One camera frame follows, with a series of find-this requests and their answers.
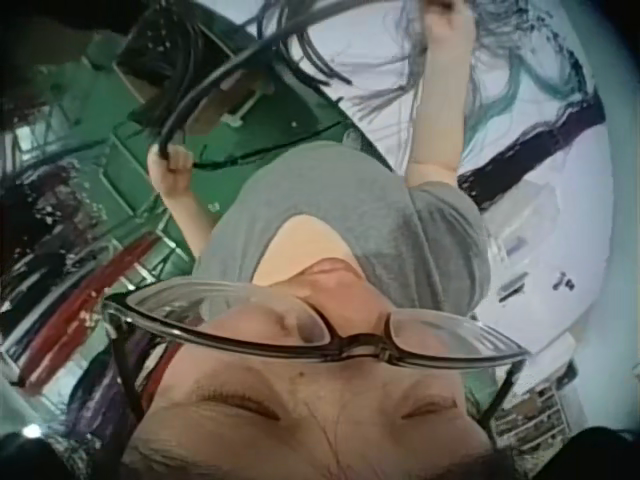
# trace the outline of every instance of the hand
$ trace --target hand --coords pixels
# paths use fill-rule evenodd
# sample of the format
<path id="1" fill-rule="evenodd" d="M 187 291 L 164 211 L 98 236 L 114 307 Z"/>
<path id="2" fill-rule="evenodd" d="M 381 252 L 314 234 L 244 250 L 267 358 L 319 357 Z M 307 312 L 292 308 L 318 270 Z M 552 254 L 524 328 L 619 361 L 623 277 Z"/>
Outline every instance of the hand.
<path id="1" fill-rule="evenodd" d="M 147 156 L 149 178 L 156 192 L 165 200 L 173 200 L 191 193 L 193 154 L 184 147 L 169 146 L 169 160 L 158 154 L 154 145 Z"/>
<path id="2" fill-rule="evenodd" d="M 476 21 L 465 0 L 424 0 L 425 30 L 430 49 L 471 54 Z"/>

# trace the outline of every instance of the eyebrow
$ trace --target eyebrow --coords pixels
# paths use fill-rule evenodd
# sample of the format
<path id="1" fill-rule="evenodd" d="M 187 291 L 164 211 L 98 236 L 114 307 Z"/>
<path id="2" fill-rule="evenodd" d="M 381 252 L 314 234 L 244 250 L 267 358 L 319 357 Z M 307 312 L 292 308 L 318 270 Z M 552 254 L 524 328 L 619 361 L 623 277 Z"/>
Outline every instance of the eyebrow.
<path id="1" fill-rule="evenodd" d="M 178 452 L 168 452 L 153 445 L 145 444 L 144 448 L 140 445 L 132 445 L 130 449 L 135 453 L 136 459 L 126 464 L 126 469 L 131 469 L 137 474 L 133 478 L 249 480 L 247 477 L 236 475 L 226 468 L 197 463 Z"/>

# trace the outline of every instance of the person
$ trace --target person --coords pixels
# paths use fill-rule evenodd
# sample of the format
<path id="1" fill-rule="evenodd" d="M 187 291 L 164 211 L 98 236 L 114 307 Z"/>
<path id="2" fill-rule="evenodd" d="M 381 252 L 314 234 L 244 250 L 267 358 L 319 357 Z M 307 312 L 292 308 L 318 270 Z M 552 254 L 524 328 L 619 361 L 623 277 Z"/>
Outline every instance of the person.
<path id="1" fill-rule="evenodd" d="M 490 281 L 482 218 L 456 181 L 475 21 L 454 0 L 427 3 L 425 25 L 404 178 L 355 149 L 315 142 L 256 173 L 216 218 L 190 189 L 192 154 L 174 145 L 165 160 L 150 150 L 152 185 L 197 259 L 194 281 L 288 295 L 344 338 L 380 334 L 397 308 L 472 312 Z M 260 330 L 271 313 L 231 310 L 200 328 L 288 344 L 284 329 Z M 183 345 L 123 460 L 136 471 L 216 479 L 431 478 L 493 464 L 491 442 L 467 410 L 453 370 L 371 358 L 273 361 Z"/>

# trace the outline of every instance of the black cable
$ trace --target black cable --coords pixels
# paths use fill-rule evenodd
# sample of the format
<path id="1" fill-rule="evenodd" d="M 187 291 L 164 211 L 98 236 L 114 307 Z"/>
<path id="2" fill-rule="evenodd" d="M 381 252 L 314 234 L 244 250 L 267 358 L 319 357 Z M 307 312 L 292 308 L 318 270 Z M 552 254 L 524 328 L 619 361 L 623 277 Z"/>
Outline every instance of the black cable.
<path id="1" fill-rule="evenodd" d="M 209 172 L 212 171 L 217 171 L 217 170 L 222 170 L 225 168 L 230 168 L 230 167 L 237 167 L 241 164 L 241 162 L 245 161 L 245 160 L 249 160 L 255 157 L 258 157 L 260 155 L 266 155 L 268 153 L 272 153 L 278 150 L 284 150 L 285 148 L 289 148 L 289 147 L 293 147 L 296 146 L 298 144 L 304 143 L 308 140 L 312 140 L 316 137 L 319 137 L 320 135 L 322 135 L 325 132 L 328 132 L 329 130 L 339 126 L 339 125 L 343 125 L 344 121 L 338 121 L 335 123 L 332 123 L 331 125 L 322 128 L 320 130 L 317 130 L 313 133 L 310 133 L 308 135 L 305 135 L 304 137 L 298 138 L 296 140 L 287 142 L 287 143 L 282 143 L 279 145 L 274 145 L 271 147 L 265 147 L 265 148 L 260 148 L 258 150 L 254 150 L 252 152 L 248 152 L 248 153 L 244 153 L 242 155 L 238 155 L 236 157 L 232 157 L 230 159 L 224 160 L 222 162 L 207 162 L 207 163 L 195 163 L 193 165 L 193 168 L 196 168 L 198 170 L 206 170 Z"/>
<path id="2" fill-rule="evenodd" d="M 220 83 L 229 78 L 238 70 L 242 69 L 247 63 L 255 60 L 262 53 L 272 51 L 280 42 L 295 35 L 300 31 L 304 31 L 316 23 L 327 20 L 331 17 L 346 13 L 350 10 L 360 8 L 365 5 L 374 3 L 382 3 L 390 0 L 340 0 L 318 8 L 303 17 L 296 18 L 287 24 L 281 30 L 260 40 L 241 52 L 238 56 L 232 58 L 220 68 L 212 72 L 205 80 L 203 80 L 196 88 L 194 88 L 185 99 L 180 102 L 178 108 L 169 117 L 168 121 L 162 128 L 158 139 L 160 156 L 168 159 L 169 142 L 178 131 L 191 117 L 193 112 L 198 108 L 200 102 L 209 96 L 209 94 Z"/>
<path id="3" fill-rule="evenodd" d="M 291 17 L 299 18 L 304 14 L 308 13 L 309 11 L 311 11 L 315 5 L 315 2 L 316 0 L 295 0 L 293 3 L 285 3 L 284 5 L 282 5 L 282 7 L 280 8 L 280 11 L 278 12 L 278 23 L 277 23 L 278 30 L 281 30 L 285 24 L 289 23 Z M 300 49 L 302 50 L 302 55 L 309 61 L 311 66 L 315 68 L 317 72 L 319 72 L 320 74 L 324 75 L 327 78 L 331 78 L 332 77 L 331 71 L 326 69 L 325 66 L 316 59 L 316 57 L 313 55 L 311 50 L 308 48 L 305 42 L 306 33 L 307 32 L 305 30 L 302 32 L 298 32 L 296 34 L 296 39 L 298 40 L 298 44 L 300 45 Z M 290 39 L 282 43 L 283 43 L 284 51 L 286 51 L 287 55 L 291 57 L 291 50 L 288 44 L 289 41 Z M 325 80 L 320 80 L 320 79 L 316 79 L 316 83 L 317 84 L 326 83 L 327 86 L 329 85 L 329 82 L 326 82 Z"/>
<path id="4" fill-rule="evenodd" d="M 514 363 L 511 368 L 507 371 L 504 382 L 500 386 L 500 389 L 496 393 L 495 398 L 491 401 L 491 404 L 487 407 L 487 409 L 482 412 L 482 415 L 478 419 L 478 425 L 485 431 L 489 432 L 491 429 L 491 420 L 495 417 L 500 407 L 504 404 L 505 400 L 513 390 L 513 387 L 518 380 L 518 375 L 524 369 L 526 361 L 521 360 L 519 362 Z"/>
<path id="5" fill-rule="evenodd" d="M 140 422 L 144 418 L 144 407 L 140 400 L 140 394 L 136 391 L 136 379 L 131 371 L 131 368 L 127 364 L 127 352 L 125 349 L 125 339 L 122 336 L 122 331 L 118 332 L 118 320 L 114 320 L 113 323 L 109 323 L 110 328 L 114 329 L 114 332 L 110 333 L 110 345 L 113 353 L 113 360 L 116 364 L 118 375 L 120 376 L 120 386 L 125 394 L 131 413 L 135 419 Z"/>
<path id="6" fill-rule="evenodd" d="M 287 3 L 281 6 L 278 11 L 278 17 L 276 19 L 276 31 L 281 31 L 285 25 L 288 23 L 287 18 L 289 14 L 289 9 L 287 7 Z M 327 80 L 322 80 L 320 78 L 314 77 L 310 73 L 305 72 L 293 59 L 293 55 L 291 54 L 291 47 L 289 46 L 290 39 L 284 39 L 280 42 L 280 55 L 286 67 L 291 71 L 291 74 L 295 77 L 303 85 L 311 89 L 315 89 L 318 87 L 328 87 L 331 85 Z"/>
<path id="7" fill-rule="evenodd" d="M 254 17 L 258 40 L 262 40 L 264 38 L 264 25 L 267 21 L 267 14 L 281 2 L 282 0 L 263 0 L 262 6 Z"/>
<path id="8" fill-rule="evenodd" d="M 190 2 L 184 2 L 152 9 L 118 61 L 134 77 L 161 87 L 128 117 L 155 135 L 198 83 L 202 71 L 203 33 L 190 7 Z"/>
<path id="9" fill-rule="evenodd" d="M 329 62 L 327 62 L 327 60 L 325 60 L 325 58 L 322 56 L 322 54 L 320 53 L 318 48 L 311 41 L 311 37 L 309 35 L 309 32 L 305 32 L 303 34 L 303 43 L 301 43 L 301 45 L 302 44 L 305 45 L 305 47 L 309 50 L 310 54 L 315 55 L 317 62 L 324 66 L 324 68 L 328 72 L 327 76 L 329 78 L 333 78 L 335 80 L 339 80 L 342 83 L 344 83 L 346 85 L 349 85 L 349 86 L 353 85 L 353 81 L 349 77 L 347 77 L 347 76 L 343 75 L 342 73 L 340 73 L 338 70 L 333 68 L 329 64 Z"/>

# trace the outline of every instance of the raised arm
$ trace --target raised arm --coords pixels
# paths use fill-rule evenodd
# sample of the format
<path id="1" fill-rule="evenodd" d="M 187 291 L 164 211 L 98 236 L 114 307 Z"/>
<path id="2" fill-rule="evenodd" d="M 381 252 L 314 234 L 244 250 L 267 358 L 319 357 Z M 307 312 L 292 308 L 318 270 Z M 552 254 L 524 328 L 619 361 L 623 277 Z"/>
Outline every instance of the raised arm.
<path id="1" fill-rule="evenodd" d="M 425 0 L 425 4 L 429 50 L 407 184 L 440 181 L 457 186 L 475 19 L 464 0 Z"/>
<path id="2" fill-rule="evenodd" d="M 151 148 L 147 158 L 151 184 L 171 212 L 191 253 L 198 258 L 219 218 L 206 210 L 191 191 L 193 155 L 183 147 L 171 145 L 169 157 L 168 161 L 163 160 L 157 147 Z"/>

